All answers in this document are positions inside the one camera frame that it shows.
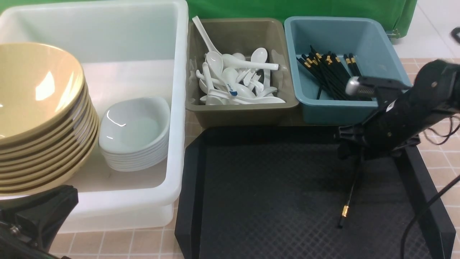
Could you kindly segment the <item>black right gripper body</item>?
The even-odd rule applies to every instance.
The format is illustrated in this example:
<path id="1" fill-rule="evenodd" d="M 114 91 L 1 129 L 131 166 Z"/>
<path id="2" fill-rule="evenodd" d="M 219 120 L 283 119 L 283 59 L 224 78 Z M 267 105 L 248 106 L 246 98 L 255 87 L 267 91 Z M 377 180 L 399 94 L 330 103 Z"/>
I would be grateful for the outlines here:
<path id="1" fill-rule="evenodd" d="M 421 143 L 421 103 L 393 101 L 376 109 L 365 121 L 340 126 L 335 134 L 338 157 L 373 159 Z"/>

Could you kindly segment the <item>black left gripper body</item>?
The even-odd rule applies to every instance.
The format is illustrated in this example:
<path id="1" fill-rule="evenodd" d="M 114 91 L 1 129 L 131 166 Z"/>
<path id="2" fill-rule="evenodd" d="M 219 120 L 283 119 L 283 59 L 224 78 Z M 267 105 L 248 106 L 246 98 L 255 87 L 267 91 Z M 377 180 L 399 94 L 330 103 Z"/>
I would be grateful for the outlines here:
<path id="1" fill-rule="evenodd" d="M 0 202 L 0 257 L 54 259 L 51 245 L 78 204 L 78 190 L 61 185 L 41 193 Z"/>

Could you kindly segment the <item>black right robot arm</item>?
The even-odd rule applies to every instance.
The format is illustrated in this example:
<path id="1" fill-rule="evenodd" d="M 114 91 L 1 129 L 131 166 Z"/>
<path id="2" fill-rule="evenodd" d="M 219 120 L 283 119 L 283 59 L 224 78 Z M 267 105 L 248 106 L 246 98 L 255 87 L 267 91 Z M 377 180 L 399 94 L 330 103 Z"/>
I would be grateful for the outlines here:
<path id="1" fill-rule="evenodd" d="M 459 113 L 459 65 L 425 64 L 413 86 L 379 77 L 352 77 L 350 96 L 371 97 L 378 107 L 361 123 L 338 128 L 338 157 L 383 157 L 420 143 L 419 134 Z"/>

